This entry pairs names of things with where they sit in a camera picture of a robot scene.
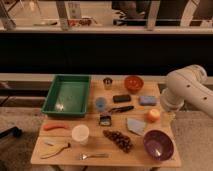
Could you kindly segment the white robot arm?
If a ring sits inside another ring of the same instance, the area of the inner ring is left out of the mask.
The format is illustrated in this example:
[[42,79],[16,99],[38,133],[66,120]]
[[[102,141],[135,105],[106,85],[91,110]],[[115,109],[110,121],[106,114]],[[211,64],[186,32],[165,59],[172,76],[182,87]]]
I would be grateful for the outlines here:
[[170,72],[160,95],[161,106],[165,111],[178,111],[187,101],[213,119],[213,90],[204,86],[206,79],[207,72],[200,65]]

